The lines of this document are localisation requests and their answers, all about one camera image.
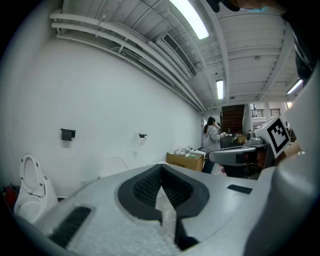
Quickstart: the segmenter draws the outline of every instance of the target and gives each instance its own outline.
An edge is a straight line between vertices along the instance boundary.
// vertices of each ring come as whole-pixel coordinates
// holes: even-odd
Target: woman
[[[215,163],[209,160],[209,153],[211,151],[216,151],[220,149],[220,140],[226,136],[226,133],[223,132],[219,134],[220,126],[216,124],[216,119],[213,116],[208,118],[207,124],[203,129],[203,144],[204,151],[206,152],[207,159],[204,163],[204,167],[202,169],[203,173],[211,174]]]

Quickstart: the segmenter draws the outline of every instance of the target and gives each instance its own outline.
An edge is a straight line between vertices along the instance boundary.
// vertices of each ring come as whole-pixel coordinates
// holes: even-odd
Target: black hair
[[[203,129],[203,134],[207,133],[208,126],[212,126],[215,121],[216,121],[216,119],[213,116],[210,116],[208,118],[208,122],[206,123],[206,125],[204,126],[204,129]]]

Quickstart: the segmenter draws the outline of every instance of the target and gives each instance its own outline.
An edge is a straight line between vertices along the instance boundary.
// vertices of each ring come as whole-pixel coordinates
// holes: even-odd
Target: air vent
[[[171,35],[166,33],[156,44],[174,60],[188,78],[194,78],[197,75],[195,67]]]

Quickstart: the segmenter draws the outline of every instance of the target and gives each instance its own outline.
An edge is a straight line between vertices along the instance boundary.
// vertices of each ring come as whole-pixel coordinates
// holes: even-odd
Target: ceiling light
[[[223,80],[216,81],[216,89],[218,91],[218,99],[222,100],[224,98],[224,81]]]
[[[292,94],[303,82],[303,80],[299,79],[286,94]]]
[[[197,37],[201,40],[207,38],[209,33],[196,10],[188,0],[169,0],[189,22]]]

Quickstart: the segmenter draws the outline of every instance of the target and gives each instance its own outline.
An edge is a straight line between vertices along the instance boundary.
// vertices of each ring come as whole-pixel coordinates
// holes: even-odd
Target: white toilet
[[[37,158],[26,153],[20,163],[21,188],[14,205],[14,213],[30,223],[58,203],[56,192],[41,172]]]

